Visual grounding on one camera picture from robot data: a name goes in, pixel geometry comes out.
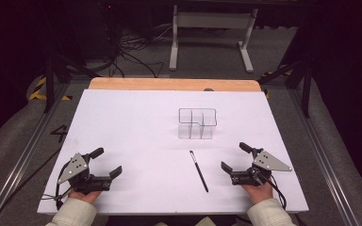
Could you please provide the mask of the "black tape floor mark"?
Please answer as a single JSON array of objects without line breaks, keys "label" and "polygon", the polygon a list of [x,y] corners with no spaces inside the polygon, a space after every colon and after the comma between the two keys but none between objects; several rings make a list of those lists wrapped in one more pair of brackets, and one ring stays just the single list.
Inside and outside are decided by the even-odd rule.
[{"label": "black tape floor mark", "polygon": [[67,129],[68,129],[68,126],[65,124],[62,124],[60,127],[53,130],[51,132],[51,135],[58,136],[58,143],[61,143],[68,134]]}]

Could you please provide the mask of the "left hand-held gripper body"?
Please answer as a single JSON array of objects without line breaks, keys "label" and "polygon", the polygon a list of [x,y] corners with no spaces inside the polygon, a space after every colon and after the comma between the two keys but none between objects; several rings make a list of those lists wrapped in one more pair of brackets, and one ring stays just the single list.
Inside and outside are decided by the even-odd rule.
[{"label": "left hand-held gripper body", "polygon": [[76,153],[66,163],[58,177],[58,185],[65,182],[76,192],[89,194],[92,191],[109,191],[112,180],[109,176],[97,177],[90,173],[90,154]]}]

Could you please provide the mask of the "yellow black floor tape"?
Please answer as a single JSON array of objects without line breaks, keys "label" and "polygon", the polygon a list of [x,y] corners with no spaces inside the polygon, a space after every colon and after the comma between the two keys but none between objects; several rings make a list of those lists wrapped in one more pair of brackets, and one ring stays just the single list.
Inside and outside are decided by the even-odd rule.
[{"label": "yellow black floor tape", "polygon": [[28,97],[29,100],[47,100],[47,96],[45,94],[41,94],[42,87],[46,83],[46,77],[42,76],[38,81],[36,87],[31,92],[30,96]]}]

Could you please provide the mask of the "black pen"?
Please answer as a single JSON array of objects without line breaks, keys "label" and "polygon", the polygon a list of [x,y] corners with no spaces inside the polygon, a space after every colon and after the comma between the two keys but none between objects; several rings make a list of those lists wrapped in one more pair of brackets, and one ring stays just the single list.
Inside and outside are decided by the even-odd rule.
[{"label": "black pen", "polygon": [[206,184],[206,180],[205,180],[204,175],[203,175],[203,173],[202,173],[202,171],[201,171],[201,169],[200,169],[200,166],[199,166],[199,164],[198,164],[198,162],[197,162],[197,159],[196,159],[196,157],[195,157],[194,151],[193,151],[193,150],[189,150],[189,154],[191,155],[192,161],[193,161],[194,166],[195,166],[195,168],[196,168],[196,170],[197,170],[197,172],[198,172],[198,175],[199,175],[200,180],[201,180],[201,182],[202,182],[202,184],[203,184],[203,187],[204,187],[206,193],[208,193],[208,192],[209,192],[208,186],[207,186],[207,184]]}]

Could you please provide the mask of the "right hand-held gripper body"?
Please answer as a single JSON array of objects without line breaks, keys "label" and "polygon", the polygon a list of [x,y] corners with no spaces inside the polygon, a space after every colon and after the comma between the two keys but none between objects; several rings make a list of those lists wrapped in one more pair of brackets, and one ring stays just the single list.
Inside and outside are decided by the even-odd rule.
[{"label": "right hand-held gripper body", "polygon": [[245,171],[230,172],[231,183],[234,186],[262,186],[271,178],[274,170],[292,171],[292,167],[263,149],[251,149],[248,153],[253,156],[252,166]]}]

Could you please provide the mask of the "aluminium floor rail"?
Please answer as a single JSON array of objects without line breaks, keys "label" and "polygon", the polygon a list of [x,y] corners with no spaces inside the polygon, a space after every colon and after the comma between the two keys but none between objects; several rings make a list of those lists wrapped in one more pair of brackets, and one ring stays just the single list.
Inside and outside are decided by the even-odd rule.
[{"label": "aluminium floor rail", "polygon": [[4,209],[5,205],[8,203],[9,198],[15,193],[19,183],[21,182],[26,168],[31,161],[34,153],[36,152],[38,145],[41,142],[42,133],[44,132],[45,127],[52,118],[52,115],[58,107],[59,101],[65,94],[68,87],[68,84],[58,85],[57,90],[54,92],[53,103],[51,103],[51,106],[46,113],[41,114],[41,118],[36,125],[36,128],[33,130],[29,141],[25,145],[22,154],[17,159],[17,162],[14,165],[13,169],[10,171],[5,184],[0,190],[0,213]]},{"label": "aluminium floor rail", "polygon": [[334,202],[336,203],[337,209],[345,223],[345,226],[361,226],[352,207],[349,204],[345,192],[341,187],[339,179],[337,178],[334,169],[326,156],[325,150],[323,149],[312,121],[304,114],[298,91],[295,89],[290,89],[288,93],[294,107],[299,114],[302,124],[304,125],[304,129],[308,133],[309,139],[314,148],[314,155],[321,168],[321,173],[331,192]]}]

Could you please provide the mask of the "person's right hand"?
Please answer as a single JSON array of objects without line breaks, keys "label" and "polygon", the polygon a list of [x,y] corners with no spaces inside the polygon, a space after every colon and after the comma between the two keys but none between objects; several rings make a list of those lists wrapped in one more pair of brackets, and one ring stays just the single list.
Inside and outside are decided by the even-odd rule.
[{"label": "person's right hand", "polygon": [[249,194],[252,204],[258,204],[273,198],[272,186],[269,183],[262,186],[242,185],[241,187]]}]

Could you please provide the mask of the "black tripod stand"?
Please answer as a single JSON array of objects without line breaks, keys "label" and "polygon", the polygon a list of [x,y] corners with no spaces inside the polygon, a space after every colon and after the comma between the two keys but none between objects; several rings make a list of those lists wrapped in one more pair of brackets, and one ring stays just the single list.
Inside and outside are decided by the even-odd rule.
[{"label": "black tripod stand", "polygon": [[44,112],[48,113],[55,103],[55,77],[63,84],[67,84],[71,80],[69,69],[70,65],[88,77],[99,77],[99,74],[87,69],[74,60],[59,54],[49,54],[45,59],[45,77],[46,77],[46,104]]},{"label": "black tripod stand", "polygon": [[285,81],[287,89],[296,89],[300,83],[303,83],[303,92],[301,98],[301,109],[304,115],[309,117],[309,97],[311,89],[312,72],[310,61],[308,59],[298,60],[288,65],[281,66],[275,72],[264,73],[257,82],[264,85],[273,79],[289,73],[288,79]]}]

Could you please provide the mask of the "white table cover board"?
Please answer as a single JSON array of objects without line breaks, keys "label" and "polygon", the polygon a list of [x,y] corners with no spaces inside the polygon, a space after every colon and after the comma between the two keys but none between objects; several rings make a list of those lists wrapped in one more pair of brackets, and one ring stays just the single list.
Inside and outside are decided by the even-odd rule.
[{"label": "white table cover board", "polygon": [[[180,108],[214,108],[212,139],[178,137]],[[96,206],[103,215],[242,214],[247,193],[231,183],[221,162],[234,170],[252,164],[244,142],[284,163],[290,158],[272,111],[261,91],[136,91],[87,89],[78,104],[45,191],[63,192],[58,174],[75,153],[104,152],[90,171],[103,176],[121,166]],[[189,150],[206,180],[206,193]]]}]

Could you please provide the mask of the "clear acrylic pen holder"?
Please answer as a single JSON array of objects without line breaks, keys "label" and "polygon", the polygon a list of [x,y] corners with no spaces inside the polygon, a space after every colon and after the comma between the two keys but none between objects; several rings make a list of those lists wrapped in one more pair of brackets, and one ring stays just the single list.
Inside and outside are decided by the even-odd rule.
[{"label": "clear acrylic pen holder", "polygon": [[178,110],[178,137],[181,139],[212,139],[217,124],[217,110],[214,108]]}]

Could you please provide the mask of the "person's left hand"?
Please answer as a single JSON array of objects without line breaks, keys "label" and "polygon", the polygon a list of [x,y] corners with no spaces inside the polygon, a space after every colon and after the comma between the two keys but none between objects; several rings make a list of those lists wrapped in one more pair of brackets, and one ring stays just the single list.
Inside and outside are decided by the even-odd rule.
[{"label": "person's left hand", "polygon": [[76,191],[72,190],[68,194],[68,197],[72,198],[72,199],[78,199],[80,201],[87,202],[89,204],[94,204],[94,202],[100,195],[101,195],[101,191],[92,191],[89,194],[84,194],[82,192],[76,192]]}]

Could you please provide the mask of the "white metal stand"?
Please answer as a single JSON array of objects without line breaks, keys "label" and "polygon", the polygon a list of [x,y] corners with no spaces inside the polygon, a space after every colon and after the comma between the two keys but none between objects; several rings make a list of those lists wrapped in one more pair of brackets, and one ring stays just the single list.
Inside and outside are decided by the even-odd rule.
[{"label": "white metal stand", "polygon": [[244,40],[238,42],[239,52],[247,73],[252,73],[254,67],[250,59],[247,46],[251,38],[258,9],[249,13],[219,13],[219,12],[185,12],[180,11],[177,5],[173,6],[173,42],[170,54],[169,69],[177,69],[178,58],[178,29],[183,28],[221,28],[244,29]]}]

